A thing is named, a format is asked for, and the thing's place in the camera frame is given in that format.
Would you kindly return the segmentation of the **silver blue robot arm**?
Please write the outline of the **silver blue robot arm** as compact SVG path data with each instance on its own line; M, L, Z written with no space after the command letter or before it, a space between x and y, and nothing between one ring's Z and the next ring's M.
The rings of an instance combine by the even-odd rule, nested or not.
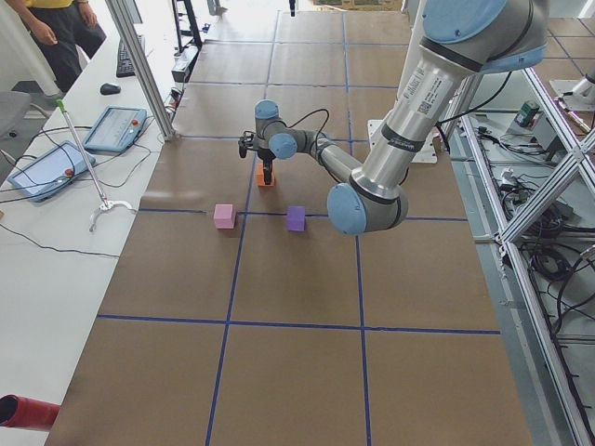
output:
M255 129L239 138L239 154L255 151L270 175L273 160L306 153L337 181L326 206L338 231L359 235L394 228L408 212L400 183L461 82L539 63L548 20L547 1L429 1L421 17L419 62L364 162L320 131L289 127L268 99L256 104Z

